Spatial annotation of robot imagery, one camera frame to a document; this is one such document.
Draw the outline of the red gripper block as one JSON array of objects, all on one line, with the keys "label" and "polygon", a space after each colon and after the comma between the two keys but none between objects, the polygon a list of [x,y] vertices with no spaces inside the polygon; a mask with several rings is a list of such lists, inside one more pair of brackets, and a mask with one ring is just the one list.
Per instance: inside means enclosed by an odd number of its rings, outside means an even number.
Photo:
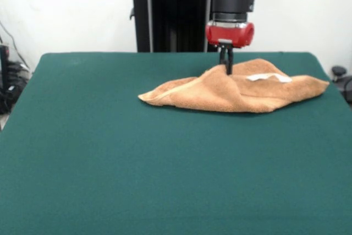
[{"label": "red gripper block", "polygon": [[[212,45],[231,45],[234,48],[242,48],[252,43],[255,28],[253,23],[209,21],[205,32],[208,43]],[[219,46],[219,63],[225,64],[227,75],[231,75],[233,69],[232,47]]]}]

